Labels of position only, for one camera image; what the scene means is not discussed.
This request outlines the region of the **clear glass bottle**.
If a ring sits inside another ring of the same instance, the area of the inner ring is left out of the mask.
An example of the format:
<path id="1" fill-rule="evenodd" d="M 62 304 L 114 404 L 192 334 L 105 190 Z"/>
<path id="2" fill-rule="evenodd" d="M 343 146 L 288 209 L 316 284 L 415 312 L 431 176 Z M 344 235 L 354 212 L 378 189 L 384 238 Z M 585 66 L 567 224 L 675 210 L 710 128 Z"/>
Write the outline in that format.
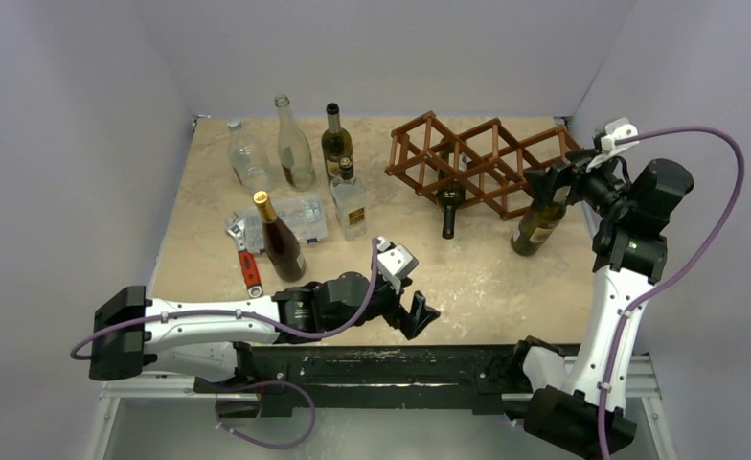
<path id="1" fill-rule="evenodd" d="M 263 143 L 250 133 L 240 118 L 227 123 L 231 141 L 228 158 L 239 184 L 250 194 L 270 192 L 276 177 Z"/>
<path id="2" fill-rule="evenodd" d="M 307 137 L 294 118 L 287 95 L 277 95 L 275 107 L 279 120 L 278 155 L 284 178 L 297 191 L 309 190 L 316 174 Z"/>

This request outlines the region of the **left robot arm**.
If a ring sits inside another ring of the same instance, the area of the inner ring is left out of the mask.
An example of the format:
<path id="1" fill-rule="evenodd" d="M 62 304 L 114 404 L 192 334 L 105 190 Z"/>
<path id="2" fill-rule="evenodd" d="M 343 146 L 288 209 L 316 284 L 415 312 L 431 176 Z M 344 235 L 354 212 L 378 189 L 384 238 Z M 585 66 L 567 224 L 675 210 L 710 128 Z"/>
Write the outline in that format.
<path id="1" fill-rule="evenodd" d="M 234 345 L 303 344 L 321 341 L 383 318 L 406 339 L 417 337 L 439 312 L 417 291 L 410 309 L 400 298 L 409 279 L 370 283 L 357 272 L 326 282 L 288 287 L 257 299 L 178 303 L 148 298 L 143 286 L 121 289 L 94 314 L 85 339 L 88 377 L 125 380 L 146 371 L 221 382 L 241 392 L 254 382 L 255 366 L 235 356 Z"/>

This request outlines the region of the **clear bottle black cap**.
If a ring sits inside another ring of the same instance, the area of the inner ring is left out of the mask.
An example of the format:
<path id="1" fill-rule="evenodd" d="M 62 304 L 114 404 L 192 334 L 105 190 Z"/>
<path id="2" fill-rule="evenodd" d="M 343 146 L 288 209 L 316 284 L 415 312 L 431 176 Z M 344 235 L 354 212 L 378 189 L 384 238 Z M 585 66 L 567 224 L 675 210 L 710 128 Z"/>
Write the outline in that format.
<path id="1" fill-rule="evenodd" d="M 331 180 L 330 193 L 342 235 L 351 241 L 367 231 L 366 188 L 354 175 L 353 160 L 349 155 L 343 155 L 338 164 L 339 175 Z"/>

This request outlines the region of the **green bottle silver neck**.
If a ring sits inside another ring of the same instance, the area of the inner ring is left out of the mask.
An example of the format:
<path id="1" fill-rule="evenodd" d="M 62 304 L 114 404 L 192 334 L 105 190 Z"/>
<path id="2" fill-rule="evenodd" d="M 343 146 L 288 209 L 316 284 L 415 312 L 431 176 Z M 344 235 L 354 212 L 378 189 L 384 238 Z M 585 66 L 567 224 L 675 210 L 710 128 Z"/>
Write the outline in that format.
<path id="1" fill-rule="evenodd" d="M 566 214 L 567 187 L 558 189 L 553 200 L 542 205 L 533 201 L 512 233 L 512 250 L 521 256 L 532 256 L 548 240 Z"/>

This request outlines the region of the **dark bottle black cap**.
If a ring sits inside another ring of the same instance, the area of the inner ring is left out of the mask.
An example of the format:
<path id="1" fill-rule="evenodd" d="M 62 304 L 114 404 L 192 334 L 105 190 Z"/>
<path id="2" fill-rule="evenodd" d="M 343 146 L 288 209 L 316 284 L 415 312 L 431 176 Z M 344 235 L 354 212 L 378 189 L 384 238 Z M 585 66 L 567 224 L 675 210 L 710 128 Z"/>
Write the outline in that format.
<path id="1" fill-rule="evenodd" d="M 464 158 L 462 154 L 458 154 L 455 157 L 454 163 L 451 163 L 449 161 L 453 155 L 453 152 L 454 152 L 454 148 L 445 149 L 442 152 L 440 152 L 440 157 L 447 164 L 450 164 L 450 166 L 454 165 L 453 168 L 463 166 L 465 163 L 461 161 Z M 437 172 L 438 180 L 446 179 L 449 176 L 450 174 L 448 174 L 447 172 L 443 171 L 442 169 L 438 169 L 438 172 Z M 436 192 L 436 203 L 438 204 L 438 206 L 442 209 L 444 213 L 443 228 L 442 228 L 443 239 L 452 240 L 454 238 L 456 212 L 464 204 L 465 201 L 466 201 L 466 189 L 458 181 L 452 181 L 449 184 L 442 186 Z"/>

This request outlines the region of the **red wine bottle gold cap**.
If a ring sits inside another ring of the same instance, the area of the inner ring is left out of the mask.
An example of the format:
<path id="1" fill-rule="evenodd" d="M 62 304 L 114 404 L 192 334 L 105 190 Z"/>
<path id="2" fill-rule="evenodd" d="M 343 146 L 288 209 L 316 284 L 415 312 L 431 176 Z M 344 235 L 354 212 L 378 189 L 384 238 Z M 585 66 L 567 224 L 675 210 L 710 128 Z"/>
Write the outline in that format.
<path id="1" fill-rule="evenodd" d="M 307 265 L 298 240 L 278 216 L 267 192 L 255 192 L 253 201 L 262 221 L 265 254 L 275 272 L 285 282 L 299 281 L 305 275 Z"/>

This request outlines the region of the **dark bottle silver cap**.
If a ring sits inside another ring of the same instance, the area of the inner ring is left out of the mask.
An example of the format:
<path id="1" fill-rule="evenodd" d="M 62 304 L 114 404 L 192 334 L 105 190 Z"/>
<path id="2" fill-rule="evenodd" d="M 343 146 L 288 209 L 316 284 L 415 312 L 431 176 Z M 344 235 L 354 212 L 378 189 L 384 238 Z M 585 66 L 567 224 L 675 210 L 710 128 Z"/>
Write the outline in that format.
<path id="1" fill-rule="evenodd" d="M 337 103 L 326 106 L 328 128 L 321 138 L 321 147 L 328 182 L 340 175 L 339 161 L 342 156 L 353 154 L 353 141 L 350 133 L 341 126 L 340 109 Z"/>

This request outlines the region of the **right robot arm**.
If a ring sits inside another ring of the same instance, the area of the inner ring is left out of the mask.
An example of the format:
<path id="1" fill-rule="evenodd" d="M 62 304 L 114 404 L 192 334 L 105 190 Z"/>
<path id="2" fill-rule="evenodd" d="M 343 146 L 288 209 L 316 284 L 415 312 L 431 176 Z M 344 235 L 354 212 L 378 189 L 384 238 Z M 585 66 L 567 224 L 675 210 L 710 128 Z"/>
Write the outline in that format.
<path id="1" fill-rule="evenodd" d="M 592 243 L 596 260 L 591 319 L 573 365 L 554 345 L 532 336 L 486 368 L 490 377 L 532 389 L 524 430 L 582 459 L 627 447 L 637 425 L 626 419 L 627 370 L 647 293 L 668 258 L 662 231 L 694 187 L 691 173 L 668 159 L 650 161 L 631 183 L 612 160 L 556 162 L 524 173 L 535 204 L 584 202 L 602 215 Z"/>

